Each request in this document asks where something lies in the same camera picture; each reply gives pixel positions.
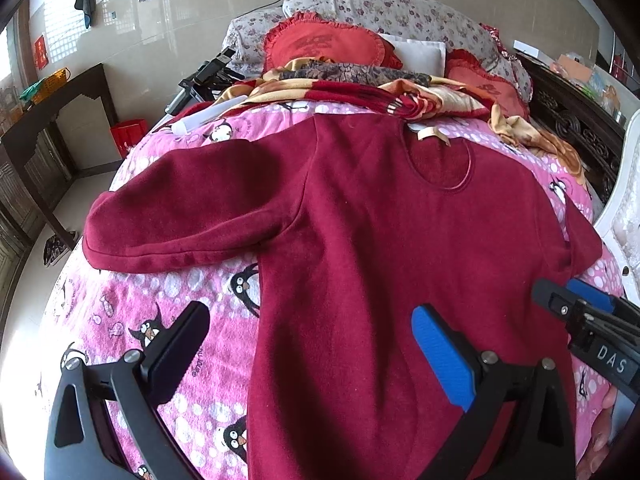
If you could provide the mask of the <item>operator right hand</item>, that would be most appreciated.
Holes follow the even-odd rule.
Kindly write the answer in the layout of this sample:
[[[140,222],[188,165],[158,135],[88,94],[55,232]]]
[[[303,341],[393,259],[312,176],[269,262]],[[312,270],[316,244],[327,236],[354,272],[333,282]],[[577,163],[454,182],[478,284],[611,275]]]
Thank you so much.
[[[611,386],[602,401],[602,411],[591,427],[591,440],[585,454],[576,466],[576,479],[589,480],[608,456],[608,439],[612,431],[612,411],[616,401],[617,389]]]

